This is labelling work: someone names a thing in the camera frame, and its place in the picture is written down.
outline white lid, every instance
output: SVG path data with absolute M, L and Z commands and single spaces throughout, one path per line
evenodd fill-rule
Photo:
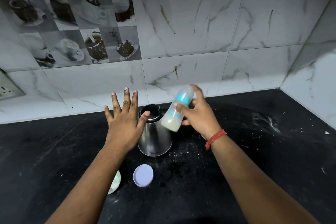
M 153 169 L 147 164 L 140 165 L 133 173 L 133 181 L 139 187 L 148 186 L 153 180 Z
M 117 188 L 119 187 L 120 181 L 121 181 L 121 174 L 120 174 L 120 172 L 118 170 L 117 173 L 116 173 L 116 175 L 115 175 L 115 177 L 114 177 L 114 179 L 113 179 L 111 187 L 108 190 L 107 195 L 110 195 L 111 193 L 113 193 L 113 192 L 115 192 L 117 190 Z

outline kettle base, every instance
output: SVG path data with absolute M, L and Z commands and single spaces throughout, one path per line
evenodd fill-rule
M 145 154 L 145 153 L 140 149 L 139 145 L 138 145 L 138 148 L 139 148 L 139 150 L 140 150 L 144 155 L 146 155 L 146 156 L 148 156 L 148 157 L 159 157 L 159 156 L 162 156 L 163 154 L 166 154 L 166 153 L 170 150 L 170 148 L 171 148 L 172 145 L 173 145 L 173 142 L 171 142 L 171 144 L 170 144 L 168 150 L 166 150 L 166 151 L 163 152 L 163 153 L 157 154 L 157 155 L 148 155 L 148 154 Z

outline forearm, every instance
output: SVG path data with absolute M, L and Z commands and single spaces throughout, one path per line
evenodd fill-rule
M 124 157 L 123 152 L 103 148 L 46 223 L 97 223 L 109 187 Z
M 229 137 L 217 139 L 211 149 L 250 224 L 318 223 Z

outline left hand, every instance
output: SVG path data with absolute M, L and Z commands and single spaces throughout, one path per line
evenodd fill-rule
M 120 150 L 126 154 L 137 144 L 141 137 L 149 111 L 145 111 L 137 124 L 138 91 L 134 91 L 132 101 L 128 87 L 124 90 L 124 104 L 122 110 L 115 92 L 112 93 L 113 115 L 108 106 L 105 106 L 105 115 L 108 123 L 108 133 L 104 148 Z

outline red thread bracelet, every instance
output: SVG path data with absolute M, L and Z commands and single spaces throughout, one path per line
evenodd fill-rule
M 220 138 L 222 135 L 227 135 L 227 133 L 224 131 L 224 129 L 221 129 L 220 131 L 218 131 L 216 134 L 214 134 L 209 141 L 207 141 L 207 143 L 205 144 L 205 149 L 209 150 L 210 149 L 210 144 L 217 140 L 218 138 Z

